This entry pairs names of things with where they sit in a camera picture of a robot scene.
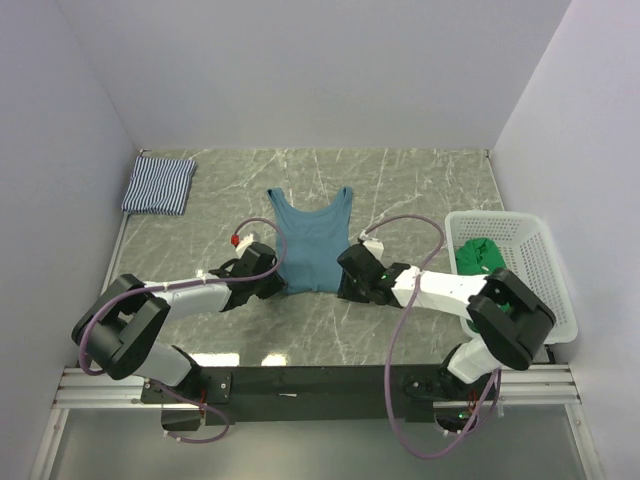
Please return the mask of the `teal blue tank top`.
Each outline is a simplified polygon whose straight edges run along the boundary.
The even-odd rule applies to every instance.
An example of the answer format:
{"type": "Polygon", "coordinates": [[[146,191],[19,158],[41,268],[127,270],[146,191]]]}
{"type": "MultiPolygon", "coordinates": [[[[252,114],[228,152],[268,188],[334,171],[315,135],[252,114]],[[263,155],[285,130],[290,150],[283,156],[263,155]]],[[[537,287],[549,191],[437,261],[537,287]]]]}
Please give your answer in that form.
{"type": "Polygon", "coordinates": [[[339,189],[328,206],[312,212],[290,205],[280,188],[269,189],[267,197],[284,236],[276,246],[284,257],[278,273],[285,292],[336,294],[343,276],[337,258],[349,247],[352,189],[339,189]]]}

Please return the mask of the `blue white striped tank top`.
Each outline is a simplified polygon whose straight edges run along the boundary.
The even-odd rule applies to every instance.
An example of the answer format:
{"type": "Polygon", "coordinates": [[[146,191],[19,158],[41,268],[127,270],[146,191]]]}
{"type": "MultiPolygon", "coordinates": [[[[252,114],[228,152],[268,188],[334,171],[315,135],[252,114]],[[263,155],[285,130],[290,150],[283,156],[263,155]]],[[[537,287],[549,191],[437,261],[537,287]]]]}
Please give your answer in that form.
{"type": "Polygon", "coordinates": [[[197,162],[138,156],[121,209],[127,214],[181,216],[185,213],[197,162]]]}

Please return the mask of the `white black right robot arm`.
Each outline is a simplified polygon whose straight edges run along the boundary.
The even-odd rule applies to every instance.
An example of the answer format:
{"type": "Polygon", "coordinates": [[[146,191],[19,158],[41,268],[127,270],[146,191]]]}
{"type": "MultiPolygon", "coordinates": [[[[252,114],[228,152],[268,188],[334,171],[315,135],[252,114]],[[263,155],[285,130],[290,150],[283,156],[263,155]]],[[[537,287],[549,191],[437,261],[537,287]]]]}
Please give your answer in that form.
{"type": "Polygon", "coordinates": [[[431,378],[407,381],[413,395],[458,400],[496,369],[526,371],[556,324],[552,310],[506,268],[460,276],[405,263],[386,267],[362,244],[347,248],[337,263],[343,270],[339,294],[349,301],[440,311],[478,330],[447,354],[431,378]]]}

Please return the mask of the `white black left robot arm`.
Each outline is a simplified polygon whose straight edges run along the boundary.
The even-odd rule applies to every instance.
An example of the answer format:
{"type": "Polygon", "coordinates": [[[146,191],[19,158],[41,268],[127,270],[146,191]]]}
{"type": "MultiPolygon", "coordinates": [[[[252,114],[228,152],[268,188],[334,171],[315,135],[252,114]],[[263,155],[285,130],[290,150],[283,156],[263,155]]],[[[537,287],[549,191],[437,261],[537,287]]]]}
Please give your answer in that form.
{"type": "Polygon", "coordinates": [[[170,284],[143,282],[132,274],[117,277],[72,330],[72,340],[84,348],[81,358],[96,362],[114,380],[159,381],[179,402],[207,396],[200,365],[157,337],[170,320],[230,311],[253,296],[267,299],[284,289],[271,247],[253,241],[237,253],[220,269],[170,284]]]}

